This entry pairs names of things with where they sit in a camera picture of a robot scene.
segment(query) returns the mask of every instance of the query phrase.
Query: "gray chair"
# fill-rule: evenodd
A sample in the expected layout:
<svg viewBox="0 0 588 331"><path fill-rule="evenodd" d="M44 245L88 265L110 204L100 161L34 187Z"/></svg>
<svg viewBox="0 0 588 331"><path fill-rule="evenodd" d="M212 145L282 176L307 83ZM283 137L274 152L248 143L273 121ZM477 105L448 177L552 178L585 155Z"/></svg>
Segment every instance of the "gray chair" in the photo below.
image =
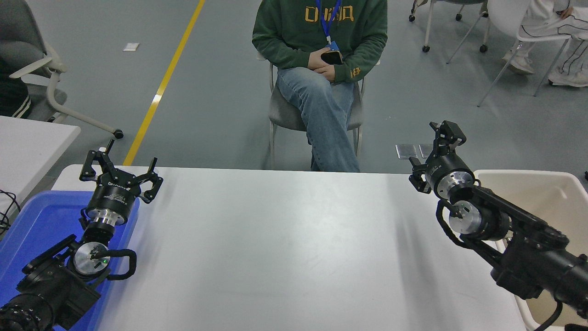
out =
<svg viewBox="0 0 588 331"><path fill-rule="evenodd" d="M445 1L451 4L461 5L462 7L459 9L459 12L455 15L456 21L462 20L462 10L465 5L475 5L475 4L482 4L480 9L480 15L476 21L476 24L480 20L480 18L485 17L488 18L488 12L486 11L486 1L487 0L430 0L429 4L429 19L427 20L427 31L425 32L425 45L422 48L422 51L427 53L430 51L431 47L429 46L429 35L431 31L431 20L433 19L433 6L437 1ZM408 16L408 20L413 22L416 19L416 10L418 7L425 5L429 0L414 0L412 3L412 9L410 10L410 15ZM482 46L480 46L480 52L484 53L488 50L488 34L490 33L490 21L488 20L486 24L486 33L484 33L484 40L482 41Z"/></svg>
<svg viewBox="0 0 588 331"><path fill-rule="evenodd" d="M258 60L265 58L258 53ZM269 100L269 151L272 170L275 169L275 137L276 127L280 126L290 130L306 132L306 126L302 121L300 110L287 102L282 96L280 89L274 83L273 64L269 63L269 89L272 96ZM355 83L353 89L353 104L351 105L351 118L347 130L353 130L353 147L355 155L359 156L359 150L362 145L362 124L363 124L363 104L362 98L365 92L365 78L362 80L361 87Z"/></svg>
<svg viewBox="0 0 588 331"><path fill-rule="evenodd" d="M494 26L498 30L502 31L504 34L506 34L510 37L516 38L516 40L518 41L518 46L516 47L513 55L506 62L504 67L502 67L502 69L498 73L498 76L496 76L496 78L494 79L494 81L492 82L490 87L488 88L488 91L484 94L484 96L482 97L482 99L478 103L478 105L477 105L478 107L480 107L482 105L482 102L484 102L484 99L486 99L486 97L488 96L488 94L490 93L490 91L492 90L494 85L496 85L496 83L498 82L500 77L502 77L502 74L504 74L506 68L508 68L511 61L515 58L517 52L519 52L519 49L522 47L522 42L563 41L562 46L559 48L559 51L557 52L557 55L555 56L551 65L549 66L549 69L547 69L547 71L543 75L543 78L541 78L541 81L539 81L539 84L537 85L537 89L535 90L535 93L533 94L533 96L536 97L537 93L539 92L539 88L541 87L541 85L543 84L545 79L547 78L547 75L549 75L549 73L551 72L551 70L555 66L555 63L556 63L557 59L559 58L559 56L562 54L564 48L567 45L567 42L572 38L571 35L566 35L566 34L548 35L548 36L544 36L544 37L528 37L524 33L523 33L523 35L521 35L520 34L522 31L521 24L523 22L523 18L527 12L527 8L529 7L530 3L531 3L531 0L489 0L488 1L488 12L491 15L492 22L494 23ZM472 29L470 29L470 31L467 32L465 37L463 37L463 40L465 40L467 38L467 36L472 31ZM457 51L459 50L459 47L461 45L462 44L459 44L459 46L457 47L457 49L455 50L453 55L455 55L455 53L457 53Z"/></svg>
<svg viewBox="0 0 588 331"><path fill-rule="evenodd" d="M49 78L49 84L29 84L34 104L29 118L61 123L68 115L122 138L123 132L65 106L66 95L55 88L66 66L59 55L43 42L31 9L24 0L0 1L0 57L15 70L10 78L33 74Z"/></svg>

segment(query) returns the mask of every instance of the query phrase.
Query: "white table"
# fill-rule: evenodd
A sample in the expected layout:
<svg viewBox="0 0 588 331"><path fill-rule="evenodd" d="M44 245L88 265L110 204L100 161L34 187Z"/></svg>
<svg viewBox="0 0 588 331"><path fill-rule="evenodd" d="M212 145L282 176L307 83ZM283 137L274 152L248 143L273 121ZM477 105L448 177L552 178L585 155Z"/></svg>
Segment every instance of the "white table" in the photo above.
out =
<svg viewBox="0 0 588 331"><path fill-rule="evenodd" d="M93 191L80 169L53 189ZM436 198L407 175L158 173L129 244L137 272L114 282L98 330L525 330L514 296L443 234Z"/></svg>
<svg viewBox="0 0 588 331"><path fill-rule="evenodd" d="M23 202L79 133L71 125L0 116L0 189ZM0 194L0 211L10 202Z"/></svg>

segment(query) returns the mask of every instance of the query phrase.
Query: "white sneaker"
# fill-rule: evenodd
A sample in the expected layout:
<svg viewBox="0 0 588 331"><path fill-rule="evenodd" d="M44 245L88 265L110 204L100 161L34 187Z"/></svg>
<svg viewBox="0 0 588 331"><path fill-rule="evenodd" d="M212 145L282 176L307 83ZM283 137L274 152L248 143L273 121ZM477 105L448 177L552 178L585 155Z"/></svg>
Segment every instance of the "white sneaker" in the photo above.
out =
<svg viewBox="0 0 588 331"><path fill-rule="evenodd" d="M575 75L561 74L559 69L553 70L549 76L550 85L572 86L572 87L588 87L588 75L582 71Z"/></svg>
<svg viewBox="0 0 588 331"><path fill-rule="evenodd" d="M512 53L509 51L507 52L502 60L504 62L508 62L508 60L512 57ZM532 75L535 73L535 70L531 68L531 61L528 57L522 56L515 56L513 60L510 62L509 69L513 71L515 74L519 75Z"/></svg>

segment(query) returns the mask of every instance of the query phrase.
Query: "blue plastic tray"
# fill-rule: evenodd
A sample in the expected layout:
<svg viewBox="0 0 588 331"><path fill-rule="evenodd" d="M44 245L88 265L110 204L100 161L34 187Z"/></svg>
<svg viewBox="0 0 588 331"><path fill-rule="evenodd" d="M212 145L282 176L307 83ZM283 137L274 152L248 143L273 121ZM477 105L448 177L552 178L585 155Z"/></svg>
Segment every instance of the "blue plastic tray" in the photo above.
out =
<svg viewBox="0 0 588 331"><path fill-rule="evenodd" d="M16 285L25 277L21 270L32 259L72 233L76 235L76 240L81 239L83 230L78 221L79 212L88 205L92 193L45 191L27 202L6 237L0 241L0 306L18 295ZM108 245L110 249L127 247L135 227L138 209L139 201L136 200L128 222L116 227L115 234ZM112 259L109 267L113 272L118 269L121 260L126 263L126 259ZM95 330L110 283L105 280L98 286L97 290L102 297L70 330ZM55 330L63 330L63 328L55 326Z"/></svg>

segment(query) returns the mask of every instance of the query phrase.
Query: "yellow floor line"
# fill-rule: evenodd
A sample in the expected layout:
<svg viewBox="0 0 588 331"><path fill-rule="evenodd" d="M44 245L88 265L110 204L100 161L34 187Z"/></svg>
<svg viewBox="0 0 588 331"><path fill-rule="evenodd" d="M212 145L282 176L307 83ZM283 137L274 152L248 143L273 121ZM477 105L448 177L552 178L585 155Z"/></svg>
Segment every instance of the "yellow floor line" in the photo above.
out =
<svg viewBox="0 0 588 331"><path fill-rule="evenodd" d="M165 72L161 84L159 84L159 88L157 89L157 93L153 97L153 101L151 101L151 106L149 106L147 115L145 115L143 123L141 124L141 127L139 127L139 131L135 136L135 140L133 140L133 144L129 149L129 153L127 153L125 161L122 163L123 166L130 166L133 163L135 156L137 155L139 146L141 146L141 142L143 141L145 133L147 132L147 129L151 124L151 120L155 115L155 111L157 111L159 101L161 100L163 93L165 92L165 89L168 87L169 79L171 78L173 71L175 70L176 65L178 64L178 60L180 59L180 56L182 56L183 49L186 46L188 38L190 37L190 33L192 33L192 28L194 27L194 24L198 19L198 15L200 15L200 11L202 10L202 6L204 6L204 2L205 0L200 0L198 6L196 7L196 10L194 11L194 14L192 15L192 19L190 19L190 23L188 23L188 26L186 27L186 31L184 31L182 40L180 40L180 44L178 45L178 48L176 49L176 52L173 55L172 62L170 62L168 70Z"/></svg>

